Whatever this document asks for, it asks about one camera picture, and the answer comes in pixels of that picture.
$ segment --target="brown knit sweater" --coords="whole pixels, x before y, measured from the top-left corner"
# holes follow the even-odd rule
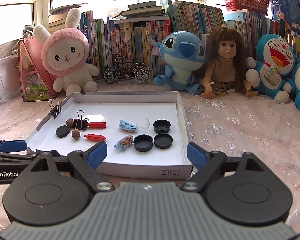
[[[210,67],[213,69],[211,76],[213,82],[235,81],[236,72],[232,58],[226,59],[218,56],[218,58],[210,64]]]

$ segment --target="bicycle wheel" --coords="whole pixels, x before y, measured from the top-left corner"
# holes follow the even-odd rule
[[[149,77],[149,69],[145,65],[137,65],[131,69],[130,75],[134,82],[142,84]]]
[[[103,79],[108,83],[108,84],[113,84],[117,83],[120,79],[120,71],[119,69],[115,67],[109,67],[105,70],[103,73]]]

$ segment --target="grid patterned board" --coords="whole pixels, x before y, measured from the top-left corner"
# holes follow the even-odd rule
[[[9,41],[0,45],[0,59],[8,57],[12,53],[12,48],[17,44],[18,40]]]

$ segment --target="doraemon's open red mouth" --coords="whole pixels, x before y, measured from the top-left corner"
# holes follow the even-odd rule
[[[278,67],[285,67],[289,65],[289,61],[280,51],[270,47],[270,55]]]

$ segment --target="doll's long brown hair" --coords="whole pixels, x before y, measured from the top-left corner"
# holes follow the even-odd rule
[[[218,56],[217,48],[220,41],[235,41],[236,54],[233,61],[236,70],[236,85],[238,89],[242,89],[247,71],[245,47],[240,34],[228,26],[219,26],[209,35],[206,45],[206,63],[194,72],[194,76],[196,79],[204,76],[207,64],[213,62]]]

